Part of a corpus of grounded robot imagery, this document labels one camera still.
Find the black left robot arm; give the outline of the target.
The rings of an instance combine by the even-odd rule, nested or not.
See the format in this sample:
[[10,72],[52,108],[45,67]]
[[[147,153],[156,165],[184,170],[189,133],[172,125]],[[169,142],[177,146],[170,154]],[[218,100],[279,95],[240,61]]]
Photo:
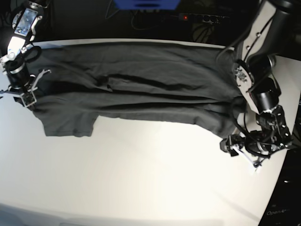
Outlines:
[[231,44],[242,47],[241,55],[234,61],[233,73],[261,128],[248,131],[234,119],[239,132],[220,143],[221,150],[231,156],[244,154],[268,159],[292,143],[285,113],[279,104],[281,89],[272,70],[276,65],[275,56],[289,40],[300,11],[298,0],[260,0],[250,22]]

